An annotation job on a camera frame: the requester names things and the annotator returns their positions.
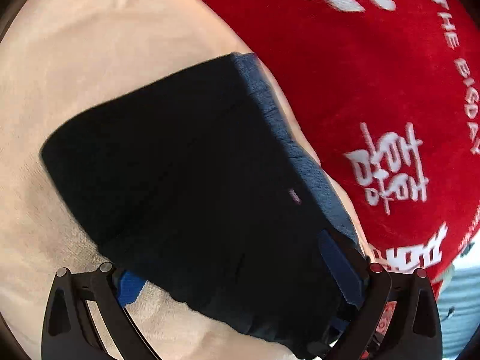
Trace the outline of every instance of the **black cloth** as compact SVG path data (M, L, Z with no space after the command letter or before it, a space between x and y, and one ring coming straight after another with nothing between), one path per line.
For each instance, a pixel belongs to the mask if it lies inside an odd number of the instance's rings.
M238 332L313 357L306 345L342 303L318 251L331 225L230 56L75 116L41 157L101 254Z

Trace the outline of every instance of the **beige blanket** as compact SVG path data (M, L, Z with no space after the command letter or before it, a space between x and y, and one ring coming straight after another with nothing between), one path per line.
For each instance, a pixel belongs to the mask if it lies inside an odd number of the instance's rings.
M87 108L232 51L250 50L199 0L28 0L21 10L0 43L0 311L33 360L55 271L89 271L105 260L58 198L39 161L41 145ZM265 72L294 137L318 161ZM368 247L349 198L334 186ZM294 358L151 284L128 310L166 360ZM105 327L100 334L120 359Z

